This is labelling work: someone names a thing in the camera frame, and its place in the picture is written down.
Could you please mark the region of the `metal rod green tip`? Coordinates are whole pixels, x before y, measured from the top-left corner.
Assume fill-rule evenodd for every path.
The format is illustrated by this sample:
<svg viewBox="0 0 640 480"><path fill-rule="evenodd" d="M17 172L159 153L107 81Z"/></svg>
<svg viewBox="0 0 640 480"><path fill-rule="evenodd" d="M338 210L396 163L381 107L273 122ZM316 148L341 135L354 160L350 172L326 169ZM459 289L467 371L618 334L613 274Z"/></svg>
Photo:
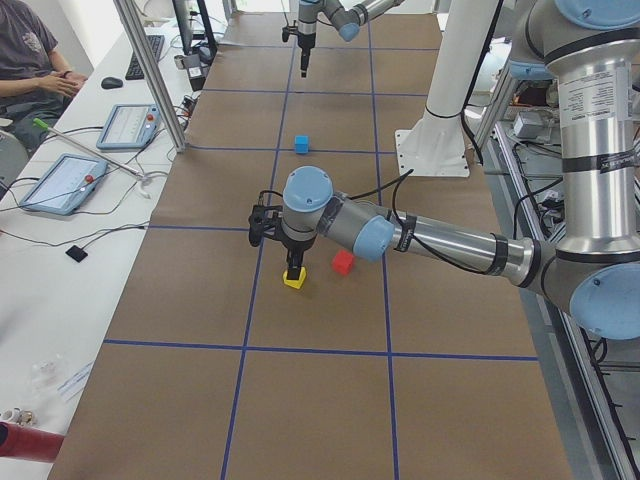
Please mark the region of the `metal rod green tip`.
<svg viewBox="0 0 640 480"><path fill-rule="evenodd" d="M109 156L107 156L106 154L103 154L95 149L92 149L86 145L84 145L83 143L75 140L72 136L70 136L69 134L63 133L62 131L57 130L54 127L49 126L46 122L44 122L43 120L39 119L39 118L35 118L33 120L33 124L37 127L39 127L40 129L52 133L58 137L61 137L64 141L66 141L67 143L73 145L74 147L80 149L81 151L87 153L87 154L91 154L94 155L100 159L105 160L107 163L109 163L112 166L115 166L119 169L122 169L126 172L128 172L129 174L131 174L134 178L138 179L139 181L142 181L145 178L145 175L141 172L138 171L136 169L134 169L133 167L130 167L126 164L120 163L112 158L110 158Z"/></svg>

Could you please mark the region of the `small black square pad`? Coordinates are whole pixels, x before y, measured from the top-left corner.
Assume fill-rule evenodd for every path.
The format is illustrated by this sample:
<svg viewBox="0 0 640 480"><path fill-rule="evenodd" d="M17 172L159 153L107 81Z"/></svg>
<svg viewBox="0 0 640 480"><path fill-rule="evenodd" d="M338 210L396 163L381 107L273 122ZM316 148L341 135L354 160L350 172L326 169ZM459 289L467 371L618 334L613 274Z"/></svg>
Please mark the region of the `small black square pad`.
<svg viewBox="0 0 640 480"><path fill-rule="evenodd" d="M69 247L65 251L65 254L77 263L82 262L88 257L88 253L86 252L86 250L77 245L72 245L71 247Z"/></svg>

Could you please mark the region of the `brown paper table cover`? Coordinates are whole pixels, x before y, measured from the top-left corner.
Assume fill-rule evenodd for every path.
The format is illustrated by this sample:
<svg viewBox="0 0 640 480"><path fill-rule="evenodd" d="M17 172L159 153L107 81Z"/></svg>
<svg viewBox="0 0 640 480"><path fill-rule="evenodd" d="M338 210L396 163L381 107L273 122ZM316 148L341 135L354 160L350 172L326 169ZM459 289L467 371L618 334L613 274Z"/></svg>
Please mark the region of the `brown paper table cover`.
<svg viewBox="0 0 640 480"><path fill-rule="evenodd" d="M280 244L249 244L297 167L353 195L396 176L441 41L424 14L320 27L301 78L282 25L232 20L51 477L570 478L507 281L398 252L343 276L319 238L296 290Z"/></svg>

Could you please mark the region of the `blue wooden block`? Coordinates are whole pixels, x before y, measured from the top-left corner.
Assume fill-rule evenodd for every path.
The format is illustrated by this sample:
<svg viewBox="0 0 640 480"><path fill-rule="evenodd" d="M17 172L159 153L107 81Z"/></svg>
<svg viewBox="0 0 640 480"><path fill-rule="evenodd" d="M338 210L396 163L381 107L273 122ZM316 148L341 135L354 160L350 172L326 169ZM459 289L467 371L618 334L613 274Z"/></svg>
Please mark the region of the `blue wooden block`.
<svg viewBox="0 0 640 480"><path fill-rule="evenodd" d="M294 138L294 151L296 154L304 155L310 150L310 139L308 135L296 135Z"/></svg>

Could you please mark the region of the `far blue teach pendant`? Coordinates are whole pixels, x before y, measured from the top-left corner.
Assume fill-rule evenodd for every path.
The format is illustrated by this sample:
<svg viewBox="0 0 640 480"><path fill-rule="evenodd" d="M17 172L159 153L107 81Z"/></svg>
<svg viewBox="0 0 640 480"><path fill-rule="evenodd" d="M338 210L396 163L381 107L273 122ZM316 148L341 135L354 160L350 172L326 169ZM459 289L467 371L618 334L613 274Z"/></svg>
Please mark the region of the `far blue teach pendant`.
<svg viewBox="0 0 640 480"><path fill-rule="evenodd" d="M116 104L96 142L102 151L135 150L148 145L161 123L155 104Z"/></svg>

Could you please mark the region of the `yellow wooden block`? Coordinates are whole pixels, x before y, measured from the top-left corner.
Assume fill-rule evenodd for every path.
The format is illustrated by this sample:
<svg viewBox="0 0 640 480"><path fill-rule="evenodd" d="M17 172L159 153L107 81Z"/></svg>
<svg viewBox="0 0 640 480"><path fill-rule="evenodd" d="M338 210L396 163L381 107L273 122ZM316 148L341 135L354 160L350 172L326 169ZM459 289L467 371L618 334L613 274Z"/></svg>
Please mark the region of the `yellow wooden block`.
<svg viewBox="0 0 640 480"><path fill-rule="evenodd" d="M304 267L304 271L303 271L303 275L300 279L297 279L295 276L293 279L287 279L286 278L286 273L287 270L283 273L282 278L283 278L283 283L285 286L294 288L296 290L299 290L302 288L305 280L306 280L306 276L307 276L307 271L306 268Z"/></svg>

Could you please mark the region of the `red wooden block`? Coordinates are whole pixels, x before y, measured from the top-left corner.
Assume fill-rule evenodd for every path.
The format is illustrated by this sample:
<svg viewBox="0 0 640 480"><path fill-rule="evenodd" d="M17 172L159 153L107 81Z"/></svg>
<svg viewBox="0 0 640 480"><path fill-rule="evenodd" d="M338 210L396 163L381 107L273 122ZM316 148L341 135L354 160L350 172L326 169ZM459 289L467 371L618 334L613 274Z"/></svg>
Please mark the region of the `red wooden block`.
<svg viewBox="0 0 640 480"><path fill-rule="evenodd" d="M340 250L334 256L331 266L332 269L340 275L346 276L353 269L355 256L346 250Z"/></svg>

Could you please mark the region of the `near blue teach pendant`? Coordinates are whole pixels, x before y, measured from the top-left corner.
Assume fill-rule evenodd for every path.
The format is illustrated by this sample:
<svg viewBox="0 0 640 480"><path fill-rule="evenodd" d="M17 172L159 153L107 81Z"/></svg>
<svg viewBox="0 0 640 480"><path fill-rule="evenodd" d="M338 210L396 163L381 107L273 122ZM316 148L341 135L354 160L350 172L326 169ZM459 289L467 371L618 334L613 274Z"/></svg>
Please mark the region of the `near blue teach pendant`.
<svg viewBox="0 0 640 480"><path fill-rule="evenodd" d="M28 211L67 216L80 207L107 173L99 158L63 154L19 202Z"/></svg>

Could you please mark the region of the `blue teach pendant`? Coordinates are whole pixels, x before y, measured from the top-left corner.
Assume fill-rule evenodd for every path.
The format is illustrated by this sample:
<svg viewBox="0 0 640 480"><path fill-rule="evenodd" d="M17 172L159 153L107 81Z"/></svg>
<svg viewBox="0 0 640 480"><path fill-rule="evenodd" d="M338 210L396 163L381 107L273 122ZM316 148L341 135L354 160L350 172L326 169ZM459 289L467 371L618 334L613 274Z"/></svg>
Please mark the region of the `blue teach pendant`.
<svg viewBox="0 0 640 480"><path fill-rule="evenodd" d="M67 216L80 207L107 173L99 158L63 154L19 202L28 211Z"/></svg>
<svg viewBox="0 0 640 480"><path fill-rule="evenodd" d="M155 104L116 104L96 142L102 151L135 150L148 145L161 123Z"/></svg>

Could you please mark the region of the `red cylinder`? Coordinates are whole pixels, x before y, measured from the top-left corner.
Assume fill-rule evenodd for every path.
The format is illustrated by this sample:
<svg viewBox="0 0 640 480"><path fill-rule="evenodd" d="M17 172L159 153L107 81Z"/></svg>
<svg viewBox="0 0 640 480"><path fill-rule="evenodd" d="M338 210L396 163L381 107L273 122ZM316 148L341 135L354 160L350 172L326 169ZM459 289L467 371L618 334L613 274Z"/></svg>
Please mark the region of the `red cylinder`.
<svg viewBox="0 0 640 480"><path fill-rule="evenodd" d="M1 423L1 456L53 463L65 436L13 423Z"/></svg>

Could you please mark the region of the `aluminium frame post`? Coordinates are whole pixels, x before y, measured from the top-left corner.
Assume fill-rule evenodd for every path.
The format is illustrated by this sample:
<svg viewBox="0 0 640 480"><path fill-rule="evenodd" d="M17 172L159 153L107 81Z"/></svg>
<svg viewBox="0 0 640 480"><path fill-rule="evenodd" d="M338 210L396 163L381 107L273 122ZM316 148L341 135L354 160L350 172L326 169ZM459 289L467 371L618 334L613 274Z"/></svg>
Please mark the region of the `aluminium frame post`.
<svg viewBox="0 0 640 480"><path fill-rule="evenodd" d="M182 153L186 147L184 130L177 118L169 91L167 90L164 79L162 78L158 61L152 53L147 35L139 20L135 3L132 0L114 0L113 3L130 41L133 52L141 64L145 81L155 103L159 107L173 146L177 153Z"/></svg>

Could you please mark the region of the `black computer mouse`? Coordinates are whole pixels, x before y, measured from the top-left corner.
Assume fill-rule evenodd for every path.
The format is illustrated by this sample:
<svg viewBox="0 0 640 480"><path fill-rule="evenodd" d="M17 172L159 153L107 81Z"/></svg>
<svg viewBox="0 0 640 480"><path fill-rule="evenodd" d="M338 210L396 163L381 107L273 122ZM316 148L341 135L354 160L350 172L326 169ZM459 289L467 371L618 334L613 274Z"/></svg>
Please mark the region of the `black computer mouse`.
<svg viewBox="0 0 640 480"><path fill-rule="evenodd" d="M101 88L104 90L119 89L123 84L123 80L116 77L105 77L101 80Z"/></svg>

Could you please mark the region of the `seated person grey shirt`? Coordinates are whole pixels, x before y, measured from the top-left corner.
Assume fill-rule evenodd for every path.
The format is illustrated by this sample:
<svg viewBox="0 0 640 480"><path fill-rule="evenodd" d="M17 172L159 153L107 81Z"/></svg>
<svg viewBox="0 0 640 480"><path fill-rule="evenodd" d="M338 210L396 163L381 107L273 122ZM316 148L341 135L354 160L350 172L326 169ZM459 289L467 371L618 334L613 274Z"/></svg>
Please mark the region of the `seated person grey shirt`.
<svg viewBox="0 0 640 480"><path fill-rule="evenodd" d="M27 152L37 150L47 136L34 120L55 124L86 80L26 3L1 3L1 116L11 122L8 131Z"/></svg>

